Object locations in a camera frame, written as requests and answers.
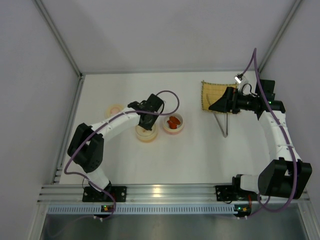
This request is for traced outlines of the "cream lunch box lid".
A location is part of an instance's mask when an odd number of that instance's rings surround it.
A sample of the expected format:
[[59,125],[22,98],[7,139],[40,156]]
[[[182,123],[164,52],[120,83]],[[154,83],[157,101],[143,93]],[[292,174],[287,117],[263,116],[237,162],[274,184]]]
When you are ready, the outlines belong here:
[[143,127],[137,125],[135,127],[135,134],[140,136],[155,135],[155,134],[158,134],[158,128],[156,125],[153,125],[151,130],[146,130]]

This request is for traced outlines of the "red chicken drumstick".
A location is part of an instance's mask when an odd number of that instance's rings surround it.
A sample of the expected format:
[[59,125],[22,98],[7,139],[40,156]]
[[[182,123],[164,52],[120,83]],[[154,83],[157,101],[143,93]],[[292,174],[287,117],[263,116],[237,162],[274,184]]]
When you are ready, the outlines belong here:
[[168,120],[167,123],[168,123],[169,128],[172,130],[175,130],[178,128],[178,125],[175,122],[172,122],[171,120]]

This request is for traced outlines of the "orange fried chicken wing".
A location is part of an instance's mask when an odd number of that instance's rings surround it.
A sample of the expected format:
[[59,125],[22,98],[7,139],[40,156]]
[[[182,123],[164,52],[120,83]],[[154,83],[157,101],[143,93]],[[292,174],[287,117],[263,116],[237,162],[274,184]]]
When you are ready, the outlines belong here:
[[177,117],[175,117],[175,116],[170,116],[170,117],[169,117],[169,120],[170,120],[172,123],[176,124],[176,125],[180,125],[180,124],[181,124],[180,120],[179,120]]

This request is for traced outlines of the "steel food tongs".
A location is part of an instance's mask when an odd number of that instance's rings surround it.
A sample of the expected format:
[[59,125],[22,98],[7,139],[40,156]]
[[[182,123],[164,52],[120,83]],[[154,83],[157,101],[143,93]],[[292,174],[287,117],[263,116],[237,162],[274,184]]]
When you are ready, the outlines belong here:
[[222,136],[224,138],[227,138],[229,135],[229,118],[228,118],[228,114],[225,115],[225,124],[223,125],[222,122],[220,121],[220,119],[218,118],[218,115],[213,111],[212,112],[214,115],[214,118],[219,126],[219,129],[222,133]]

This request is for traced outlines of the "cream lid pink valve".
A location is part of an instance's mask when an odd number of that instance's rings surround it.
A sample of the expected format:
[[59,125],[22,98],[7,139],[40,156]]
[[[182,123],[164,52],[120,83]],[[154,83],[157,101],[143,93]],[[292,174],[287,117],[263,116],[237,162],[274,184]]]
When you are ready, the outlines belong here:
[[106,111],[104,113],[104,117],[106,119],[110,118],[110,117],[118,114],[119,112],[121,112],[123,109],[124,109],[124,106],[122,104],[112,104],[106,109]]

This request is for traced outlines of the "orange lunch box bowl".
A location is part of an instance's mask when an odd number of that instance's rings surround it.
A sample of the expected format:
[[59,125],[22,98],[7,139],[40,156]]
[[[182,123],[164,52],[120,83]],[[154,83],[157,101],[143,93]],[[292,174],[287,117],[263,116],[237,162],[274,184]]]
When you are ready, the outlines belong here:
[[157,138],[157,136],[157,134],[149,136],[136,135],[137,139],[143,143],[151,143]]

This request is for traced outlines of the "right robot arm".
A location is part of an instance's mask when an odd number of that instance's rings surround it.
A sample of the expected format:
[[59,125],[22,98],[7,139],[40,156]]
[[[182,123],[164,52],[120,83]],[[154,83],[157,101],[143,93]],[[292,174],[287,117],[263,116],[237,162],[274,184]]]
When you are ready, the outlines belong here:
[[262,196],[299,199],[312,174],[310,163],[303,162],[293,146],[286,124],[286,110],[280,100],[275,100],[275,81],[260,80],[255,92],[243,93],[228,86],[215,102],[208,101],[208,110],[218,113],[238,114],[252,111],[260,123],[270,162],[259,175],[238,174],[233,178],[238,187]]

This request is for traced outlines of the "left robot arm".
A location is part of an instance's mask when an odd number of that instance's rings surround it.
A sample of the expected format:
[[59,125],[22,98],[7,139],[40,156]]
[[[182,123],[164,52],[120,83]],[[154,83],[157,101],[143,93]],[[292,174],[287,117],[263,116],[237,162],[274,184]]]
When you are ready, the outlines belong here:
[[92,188],[98,192],[111,190],[111,181],[101,167],[105,142],[131,127],[138,126],[151,131],[164,106],[164,101],[152,93],[148,99],[131,102],[123,110],[99,123],[78,125],[67,155],[82,168]]

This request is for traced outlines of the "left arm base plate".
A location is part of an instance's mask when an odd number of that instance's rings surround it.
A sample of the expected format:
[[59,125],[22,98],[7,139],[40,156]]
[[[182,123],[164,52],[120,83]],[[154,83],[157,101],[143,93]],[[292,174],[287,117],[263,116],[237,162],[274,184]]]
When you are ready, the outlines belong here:
[[[127,187],[123,185],[112,186],[109,194],[117,203],[126,202]],[[82,201],[85,203],[102,203],[112,202],[113,200],[107,194],[96,190],[92,186],[86,186],[83,190]]]

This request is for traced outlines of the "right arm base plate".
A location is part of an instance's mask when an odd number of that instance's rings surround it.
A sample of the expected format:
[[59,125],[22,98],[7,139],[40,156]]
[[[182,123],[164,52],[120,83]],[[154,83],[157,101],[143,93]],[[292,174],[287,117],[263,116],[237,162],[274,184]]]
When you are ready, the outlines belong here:
[[258,198],[255,192],[243,190],[233,185],[216,185],[214,188],[218,202],[257,201]]

